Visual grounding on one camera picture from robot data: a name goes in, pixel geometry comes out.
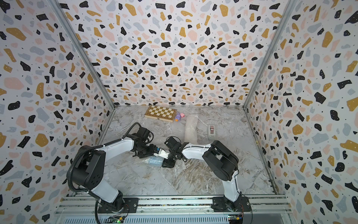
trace pink spot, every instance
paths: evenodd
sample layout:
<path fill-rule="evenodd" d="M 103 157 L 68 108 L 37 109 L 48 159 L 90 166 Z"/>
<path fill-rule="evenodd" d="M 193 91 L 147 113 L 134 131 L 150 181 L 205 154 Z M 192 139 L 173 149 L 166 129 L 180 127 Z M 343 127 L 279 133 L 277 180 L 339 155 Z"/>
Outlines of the pink spot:
<path fill-rule="evenodd" d="M 142 10 L 142 7 L 138 6 L 137 10 L 138 10 L 138 12 L 140 13 L 140 15 L 143 15 L 143 14 L 144 14 L 144 13 L 143 13 L 143 10 Z"/>
<path fill-rule="evenodd" d="M 24 88 L 24 85 L 22 84 L 22 82 L 18 78 L 15 78 L 15 77 L 5 78 L 4 85 L 6 88 L 13 89 L 13 90 L 21 90 L 22 88 Z"/>
<path fill-rule="evenodd" d="M 291 46 L 287 46 L 285 48 L 285 57 L 288 58 L 292 53 L 292 49 L 291 49 Z"/>
<path fill-rule="evenodd" d="M 20 165 L 26 167 L 26 169 L 31 168 L 31 162 L 30 162 L 30 153 L 24 152 L 20 158 Z"/>
<path fill-rule="evenodd" d="M 19 157 L 19 153 L 17 153 L 17 152 L 9 152 L 9 156 L 11 158 L 17 158 L 17 157 Z"/>
<path fill-rule="evenodd" d="M 103 35 L 107 37 L 108 40 L 114 41 L 114 34 L 108 30 L 105 30 Z"/>
<path fill-rule="evenodd" d="M 192 41 L 196 41 L 197 37 L 198 37 L 198 34 L 194 30 L 190 30 L 188 32 L 188 36 Z"/>
<path fill-rule="evenodd" d="M 27 127 L 25 117 L 22 115 L 18 116 L 18 118 L 16 119 L 16 124 L 22 128 Z"/>
<path fill-rule="evenodd" d="M 323 61 L 324 62 L 329 62 L 331 60 L 331 58 L 328 56 L 328 55 L 326 55 L 324 58 L 323 58 Z"/>
<path fill-rule="evenodd" d="M 30 8 L 30 7 L 27 7 L 26 10 L 27 10 L 31 15 L 33 15 L 34 12 L 35 12 L 35 10 L 33 10 L 33 9 Z"/>
<path fill-rule="evenodd" d="M 38 45 L 42 44 L 41 38 L 36 38 L 36 39 L 35 39 L 35 42 L 36 42 Z"/>
<path fill-rule="evenodd" d="M 78 13 L 78 8 L 77 8 L 77 6 L 72 5 L 72 8 L 73 8 L 73 10 L 74 10 L 76 13 Z"/>
<path fill-rule="evenodd" d="M 36 132 L 36 131 L 43 131 L 43 130 L 45 130 L 45 127 L 44 127 L 44 126 L 42 126 L 42 125 L 36 125 L 36 127 L 35 127 L 35 132 Z"/>
<path fill-rule="evenodd" d="M 335 51 L 335 49 L 336 49 L 336 47 L 337 47 L 339 41 L 340 41 L 340 40 L 333 41 L 333 43 L 332 43 L 332 48 L 331 48 L 331 52 L 332 52 L 332 51 Z"/>
<path fill-rule="evenodd" d="M 35 61 L 37 61 L 37 62 L 39 62 L 39 63 L 42 63 L 42 57 L 37 56 L 36 59 L 35 59 Z"/>
<path fill-rule="evenodd" d="M 95 3 L 95 7 L 96 7 L 96 9 L 99 11 L 99 12 L 103 12 L 103 10 L 101 9 L 101 7 L 99 6 L 99 5 L 97 5 L 97 3 L 96 2 L 94 2 Z"/>
<path fill-rule="evenodd" d="M 286 111 L 284 113 L 284 118 L 293 118 L 293 117 L 294 117 L 294 115 L 291 111 Z"/>
<path fill-rule="evenodd" d="M 192 3 L 191 8 L 192 8 L 192 12 L 194 12 L 194 13 L 197 12 L 197 10 L 195 9 L 194 3 Z"/>

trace black spot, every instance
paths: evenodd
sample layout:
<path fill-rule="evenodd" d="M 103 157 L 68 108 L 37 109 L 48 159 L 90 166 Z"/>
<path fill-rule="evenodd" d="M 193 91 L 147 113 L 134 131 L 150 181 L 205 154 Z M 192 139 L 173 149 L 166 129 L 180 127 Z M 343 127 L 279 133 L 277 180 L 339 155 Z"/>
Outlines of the black spot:
<path fill-rule="evenodd" d="M 183 1 L 183 2 L 181 2 L 181 3 L 178 3 L 178 4 L 176 5 L 176 7 L 177 7 L 177 8 L 184 8 L 184 7 L 185 7 L 185 2 Z"/>
<path fill-rule="evenodd" d="M 269 9 L 278 9 L 278 8 L 279 8 L 279 6 L 280 6 L 280 4 L 279 4 L 279 3 L 277 3 L 277 4 L 274 4 L 274 5 L 270 6 L 270 8 L 269 8 Z"/>
<path fill-rule="evenodd" d="M 24 179 L 21 183 L 22 183 L 25 187 L 30 187 L 31 181 L 32 181 L 32 177 L 29 177 L 29 178 Z"/>
<path fill-rule="evenodd" d="M 206 28 L 205 34 L 206 34 L 206 35 L 209 35 L 209 34 L 210 34 L 210 28 L 209 28 L 209 27 Z"/>
<path fill-rule="evenodd" d="M 349 19 L 347 19 L 347 21 L 344 24 L 346 24 L 346 23 L 354 24 L 356 22 L 358 22 L 358 11 L 356 11 L 353 15 L 351 15 L 349 17 Z"/>
<path fill-rule="evenodd" d="M 79 6 L 80 6 L 81 8 L 88 8 L 88 2 L 87 2 L 87 1 L 84 1 L 84 2 L 80 3 Z"/>
<path fill-rule="evenodd" d="M 156 3 L 156 4 L 155 4 L 155 7 L 156 7 L 157 9 L 165 9 L 165 4 Z"/>
<path fill-rule="evenodd" d="M 332 120 L 339 120 L 337 111 L 331 110 L 331 118 Z"/>
<path fill-rule="evenodd" d="M 320 124 L 314 124 L 314 128 L 319 130 L 319 131 L 322 131 L 322 127 Z"/>
<path fill-rule="evenodd" d="M 345 85 L 347 85 L 347 84 L 352 84 L 352 82 L 350 80 L 345 80 L 343 82 L 337 83 L 337 85 L 340 89 L 343 89 L 345 87 Z"/>
<path fill-rule="evenodd" d="M 61 6 L 61 8 L 63 8 L 63 9 L 68 9 L 68 10 L 69 10 L 68 5 L 65 4 L 65 3 L 60 3 L 60 6 Z"/>
<path fill-rule="evenodd" d="M 327 209 L 332 211 L 333 203 L 330 200 L 322 200 L 322 202 L 326 205 Z"/>
<path fill-rule="evenodd" d="M 46 14 L 37 15 L 36 17 L 37 17 L 40 21 L 43 21 L 43 20 L 48 19 L 47 16 L 46 16 Z"/>
<path fill-rule="evenodd" d="M 321 151 L 317 151 L 317 152 L 314 152 L 314 153 L 312 154 L 312 156 L 310 156 L 310 158 L 311 158 L 311 159 L 317 159 L 317 158 L 319 158 L 319 157 L 321 157 L 321 156 L 322 156 Z"/>
<path fill-rule="evenodd" d="M 257 25 L 254 25 L 254 26 L 251 28 L 250 32 L 251 32 L 251 33 L 255 32 L 256 27 L 258 27 L 258 26 L 257 26 Z"/>
<path fill-rule="evenodd" d="M 329 184 L 332 184 L 332 182 L 333 182 L 333 179 L 332 179 L 332 178 L 329 178 L 329 177 L 327 177 L 327 176 L 324 175 L 324 174 L 322 174 L 321 179 L 324 180 L 324 181 L 326 181 L 326 182 L 329 183 Z"/>
<path fill-rule="evenodd" d="M 168 48 L 168 47 L 170 47 L 170 42 L 161 43 L 161 46 L 165 47 L 165 48 Z"/>
<path fill-rule="evenodd" d="M 300 17 L 301 17 L 301 15 L 293 15 L 293 16 L 292 16 L 292 19 L 294 19 L 294 20 L 297 21 Z"/>
<path fill-rule="evenodd" d="M 250 5 L 249 9 L 258 11 L 259 5 Z"/>
<path fill-rule="evenodd" d="M 8 110 L 15 110 L 20 107 L 20 101 L 8 105 Z"/>
<path fill-rule="evenodd" d="M 316 98 L 316 102 L 319 102 L 321 104 L 323 104 L 323 102 L 326 100 L 326 97 L 324 97 L 322 94 L 320 94 L 319 92 L 316 92 L 314 97 Z"/>

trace terrazzo wall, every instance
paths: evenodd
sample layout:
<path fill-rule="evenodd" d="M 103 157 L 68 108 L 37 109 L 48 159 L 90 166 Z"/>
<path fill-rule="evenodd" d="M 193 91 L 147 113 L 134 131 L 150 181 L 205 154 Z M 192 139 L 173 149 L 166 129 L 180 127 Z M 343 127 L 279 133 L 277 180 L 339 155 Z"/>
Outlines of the terrazzo wall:
<path fill-rule="evenodd" d="M 116 105 L 240 105 L 287 0 L 60 0 Z"/>
<path fill-rule="evenodd" d="M 0 7 L 0 223 L 53 223 L 71 158 L 110 107 L 46 1 Z"/>
<path fill-rule="evenodd" d="M 358 223 L 358 1 L 297 1 L 248 106 L 297 223 Z"/>

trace gray spot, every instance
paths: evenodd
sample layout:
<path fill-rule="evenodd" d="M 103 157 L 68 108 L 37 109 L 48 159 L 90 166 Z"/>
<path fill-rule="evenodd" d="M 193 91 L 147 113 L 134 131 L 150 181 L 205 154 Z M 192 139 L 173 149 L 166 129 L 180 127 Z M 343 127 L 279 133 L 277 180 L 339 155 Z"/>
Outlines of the gray spot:
<path fill-rule="evenodd" d="M 346 212 L 347 211 L 347 205 L 345 203 L 345 200 L 347 199 L 347 197 L 345 195 L 343 195 L 342 199 L 340 200 L 340 202 L 338 202 L 336 204 L 336 206 L 340 209 L 340 211 L 342 213 Z"/>
<path fill-rule="evenodd" d="M 57 70 L 56 75 L 58 78 L 61 78 L 61 79 L 67 78 L 67 74 L 64 70 Z"/>
<path fill-rule="evenodd" d="M 113 64 L 113 66 L 119 66 L 117 57 L 112 58 L 112 64 Z"/>
<path fill-rule="evenodd" d="M 304 144 L 305 146 L 310 145 L 310 139 L 307 139 L 306 141 L 304 141 L 303 144 Z"/>
<path fill-rule="evenodd" d="M 184 19 L 182 19 L 180 16 L 177 16 L 177 17 L 176 17 L 176 20 L 178 20 L 178 22 L 184 21 Z"/>
<path fill-rule="evenodd" d="M 322 142 L 325 142 L 329 139 L 328 135 L 326 133 L 321 134 L 321 133 L 317 133 L 315 136 L 312 137 L 312 140 L 315 144 L 319 144 Z"/>
<path fill-rule="evenodd" d="M 319 84 L 319 83 L 317 83 L 317 82 L 312 84 L 312 88 L 313 88 L 314 90 L 318 90 L 320 87 L 321 87 L 321 84 Z"/>
<path fill-rule="evenodd" d="M 46 33 L 46 32 L 42 32 L 42 33 L 44 34 L 44 37 L 46 38 L 46 40 L 50 40 L 50 41 L 56 43 L 55 39 L 52 38 L 51 34 Z"/>
<path fill-rule="evenodd" d="M 36 112 L 37 118 L 39 118 L 43 122 L 46 122 L 50 118 L 49 115 L 47 115 L 47 113 L 42 108 L 38 108 Z"/>
<path fill-rule="evenodd" d="M 6 15 L 6 14 L 4 14 L 3 20 L 4 20 L 5 22 L 7 22 L 8 24 L 10 24 L 10 25 L 13 25 L 13 24 L 14 24 L 13 19 L 12 19 L 10 16 Z"/>
<path fill-rule="evenodd" d="M 210 9 L 210 6 L 211 6 L 211 1 L 208 1 L 205 5 L 203 5 L 201 8 L 200 8 L 200 11 L 202 12 L 207 12 L 209 11 Z"/>
<path fill-rule="evenodd" d="M 67 170 L 61 170 L 57 173 L 58 176 L 62 177 L 64 174 L 67 173 Z"/>
<path fill-rule="evenodd" d="M 337 108 L 338 104 L 339 104 L 339 100 L 336 100 L 336 101 L 328 102 L 327 106 Z"/>
<path fill-rule="evenodd" d="M 349 44 L 346 44 L 346 45 L 344 45 L 344 46 L 341 46 L 340 48 L 342 48 L 342 49 L 350 48 L 350 45 L 349 45 Z"/>
<path fill-rule="evenodd" d="M 306 57 L 309 57 L 310 55 L 311 55 L 311 50 L 310 47 L 308 47 L 306 50 Z"/>
<path fill-rule="evenodd" d="M 113 44 L 113 43 L 110 43 L 110 46 L 111 46 L 113 49 L 117 49 L 116 45 Z"/>
<path fill-rule="evenodd" d="M 143 52 L 148 56 L 152 56 L 152 50 L 148 47 L 143 48 Z"/>
<path fill-rule="evenodd" d="M 46 205 L 41 211 L 40 213 L 44 213 L 45 211 L 47 211 L 50 208 L 50 205 Z"/>
<path fill-rule="evenodd" d="M 229 50 L 226 49 L 225 47 L 222 47 L 219 52 L 222 56 L 226 56 Z"/>
<path fill-rule="evenodd" d="M 191 61 L 192 61 L 192 57 L 190 57 L 190 56 L 187 57 L 187 58 L 184 60 L 185 66 L 190 66 Z"/>
<path fill-rule="evenodd" d="M 35 188 L 34 187 L 30 187 L 28 190 L 27 190 L 27 195 L 31 195 L 35 192 Z"/>
<path fill-rule="evenodd" d="M 319 59 L 320 59 L 320 56 L 318 54 L 314 54 L 313 55 L 313 61 L 312 61 L 312 65 L 314 67 L 318 67 L 319 65 Z"/>
<path fill-rule="evenodd" d="M 23 58 L 23 59 L 25 59 L 25 60 L 30 60 L 30 58 L 31 58 L 30 55 L 25 54 L 25 53 L 23 53 L 23 54 L 19 54 L 19 53 L 18 53 L 18 56 L 20 56 L 21 58 Z"/>
<path fill-rule="evenodd" d="M 49 126 L 51 129 L 55 128 L 55 125 L 53 123 L 48 123 L 47 126 Z"/>
<path fill-rule="evenodd" d="M 42 50 L 41 48 L 35 47 L 35 46 L 32 46 L 30 48 L 30 52 L 38 54 L 38 55 L 43 55 L 45 53 L 44 50 Z"/>
<path fill-rule="evenodd" d="M 53 199 L 54 197 L 56 197 L 56 196 L 58 195 L 58 193 L 60 193 L 60 189 L 57 189 L 57 190 L 51 192 L 51 194 L 50 194 L 48 200 L 51 200 L 51 199 Z"/>
<path fill-rule="evenodd" d="M 352 128 L 350 127 L 349 124 L 344 123 L 344 128 L 343 128 L 342 132 L 343 132 L 343 134 L 344 134 L 345 136 L 348 136 L 349 133 L 350 133 L 350 131 L 351 131 L 351 129 L 352 129 Z"/>
<path fill-rule="evenodd" d="M 240 25 L 242 26 L 243 29 L 246 29 L 246 20 L 244 18 L 241 18 L 241 21 L 240 21 Z"/>
<path fill-rule="evenodd" d="M 226 23 L 222 23 L 220 24 L 221 28 L 223 29 L 224 32 L 229 32 L 229 27 L 227 26 Z"/>
<path fill-rule="evenodd" d="M 45 7 L 44 1 L 38 1 L 37 2 L 37 8 L 42 9 L 43 7 Z"/>
<path fill-rule="evenodd" d="M 310 33 L 314 33 L 317 31 L 317 29 L 322 25 L 322 23 L 317 23 L 315 25 L 312 25 L 312 26 L 309 26 L 307 28 L 307 31 L 310 32 Z"/>
<path fill-rule="evenodd" d="M 302 176 L 297 170 L 295 170 L 295 175 L 296 175 L 297 179 L 299 179 L 299 180 L 305 180 L 305 177 Z"/>
<path fill-rule="evenodd" d="M 213 29 L 218 28 L 218 26 L 217 26 L 215 23 L 213 23 L 213 22 L 211 22 L 211 27 L 212 27 Z"/>
<path fill-rule="evenodd" d="M 354 91 L 353 89 L 348 90 L 348 94 L 349 94 L 350 96 L 352 96 L 354 93 L 355 93 L 355 91 Z"/>
<path fill-rule="evenodd" d="M 10 130 L 7 130 L 6 132 L 15 132 L 16 131 L 16 127 L 10 127 Z"/>
<path fill-rule="evenodd" d="M 334 155 L 335 155 L 336 159 L 339 160 L 339 158 L 340 158 L 339 148 L 333 148 L 333 151 L 334 151 Z"/>
<path fill-rule="evenodd" d="M 93 19 L 91 19 L 91 18 L 90 18 L 90 17 L 88 17 L 88 16 L 85 16 L 85 17 L 84 17 L 84 19 L 85 19 L 85 20 L 87 20 L 87 22 L 91 22 L 91 21 L 93 21 Z"/>
<path fill-rule="evenodd" d="M 338 24 L 336 25 L 336 27 L 334 28 L 334 32 L 335 33 L 339 33 L 343 28 L 343 23 L 342 24 Z"/>
<path fill-rule="evenodd" d="M 23 171 L 16 171 L 13 175 L 6 177 L 4 180 L 11 180 L 11 179 L 21 179 L 23 176 Z"/>
<path fill-rule="evenodd" d="M 173 44 L 176 44 L 178 41 L 178 39 L 175 37 L 174 40 L 173 40 Z"/>
<path fill-rule="evenodd" d="M 297 199 L 297 203 L 296 203 L 296 209 L 297 209 L 298 213 L 301 213 L 302 205 L 301 205 L 300 200 L 298 200 L 298 199 Z"/>
<path fill-rule="evenodd" d="M 23 216 L 21 213 L 16 216 L 16 224 L 24 224 L 25 222 L 25 216 Z"/>
<path fill-rule="evenodd" d="M 302 88 L 302 83 L 301 83 L 301 82 L 297 82 L 297 83 L 295 84 L 295 94 L 298 95 L 302 90 L 303 90 L 303 88 Z"/>
<path fill-rule="evenodd" d="M 113 12 L 116 10 L 116 2 L 114 0 L 106 7 L 107 11 Z"/>

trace metal frame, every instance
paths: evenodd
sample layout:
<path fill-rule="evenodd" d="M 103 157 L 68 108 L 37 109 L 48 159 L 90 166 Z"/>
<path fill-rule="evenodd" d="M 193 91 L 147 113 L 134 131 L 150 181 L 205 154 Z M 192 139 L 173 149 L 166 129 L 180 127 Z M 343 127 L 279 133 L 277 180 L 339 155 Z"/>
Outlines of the metal frame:
<path fill-rule="evenodd" d="M 106 99 L 107 104 L 110 105 L 111 110 L 114 109 L 114 103 L 108 94 L 105 86 L 103 85 L 101 79 L 97 75 L 97 71 L 95 70 L 94 66 L 92 65 L 89 57 L 85 53 L 80 41 L 76 37 L 76 33 L 74 32 L 71 24 L 67 20 L 67 17 L 65 16 L 65 13 L 63 12 L 62 8 L 60 7 L 60 4 L 57 0 L 48 0 L 47 1 L 58 18 L 61 26 L 65 30 L 66 34 L 68 35 L 69 39 L 71 40 L 72 44 L 74 45 L 75 49 L 77 50 L 77 53 L 79 54 L 80 58 L 84 62 L 85 66 L 89 69 L 90 73 L 92 74 L 93 79 L 95 80 L 95 83 L 97 84 L 98 88 L 103 94 L 103 97 Z"/>

